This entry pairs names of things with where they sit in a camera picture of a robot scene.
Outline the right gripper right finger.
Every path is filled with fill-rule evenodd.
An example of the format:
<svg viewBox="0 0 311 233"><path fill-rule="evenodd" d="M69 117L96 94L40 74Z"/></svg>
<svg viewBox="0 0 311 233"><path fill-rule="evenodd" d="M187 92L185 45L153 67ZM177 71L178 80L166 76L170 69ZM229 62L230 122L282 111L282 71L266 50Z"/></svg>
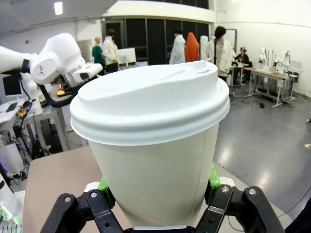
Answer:
<svg viewBox="0 0 311 233"><path fill-rule="evenodd" d="M240 191L235 185L221 183L215 168L211 167L205 192L205 209L196 231L217 233L225 216L234 216L245 233L283 233L264 192L257 186Z"/></svg>

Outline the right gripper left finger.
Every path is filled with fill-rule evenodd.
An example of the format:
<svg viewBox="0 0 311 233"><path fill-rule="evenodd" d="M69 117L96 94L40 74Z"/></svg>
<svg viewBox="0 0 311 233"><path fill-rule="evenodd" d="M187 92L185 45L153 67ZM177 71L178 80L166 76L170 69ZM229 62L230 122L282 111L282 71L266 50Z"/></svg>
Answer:
<svg viewBox="0 0 311 233"><path fill-rule="evenodd" d="M54 203L41 232L79 233L88 221L94 221L100 233L122 233L123 229L106 201L107 195L91 189L76 197L61 194Z"/></svg>

